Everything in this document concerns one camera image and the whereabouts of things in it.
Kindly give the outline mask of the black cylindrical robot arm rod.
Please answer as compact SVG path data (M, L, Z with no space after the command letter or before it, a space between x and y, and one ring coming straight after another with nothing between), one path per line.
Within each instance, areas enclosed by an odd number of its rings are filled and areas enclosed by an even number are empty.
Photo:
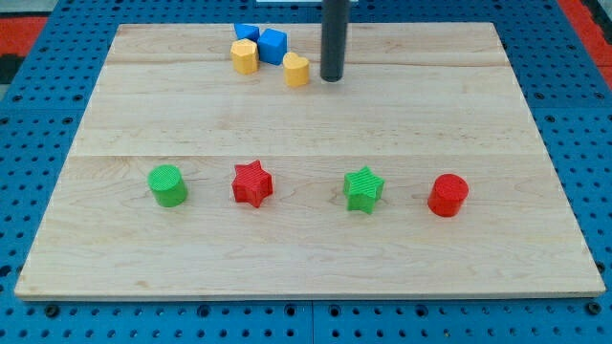
M338 82L343 77L349 0L323 0L321 19L320 77Z

